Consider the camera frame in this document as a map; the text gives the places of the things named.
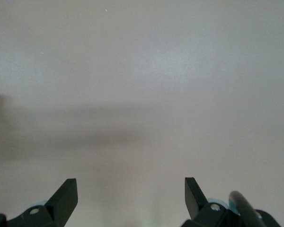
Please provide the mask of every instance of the gray surface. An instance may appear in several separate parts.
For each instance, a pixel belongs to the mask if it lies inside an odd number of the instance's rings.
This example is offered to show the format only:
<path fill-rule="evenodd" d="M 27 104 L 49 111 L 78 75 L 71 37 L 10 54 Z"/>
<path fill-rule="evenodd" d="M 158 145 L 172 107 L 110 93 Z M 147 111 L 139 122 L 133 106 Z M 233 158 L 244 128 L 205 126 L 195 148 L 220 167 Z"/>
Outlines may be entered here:
<path fill-rule="evenodd" d="M 0 212 L 178 227 L 186 176 L 284 226 L 284 1 L 0 0 Z"/>

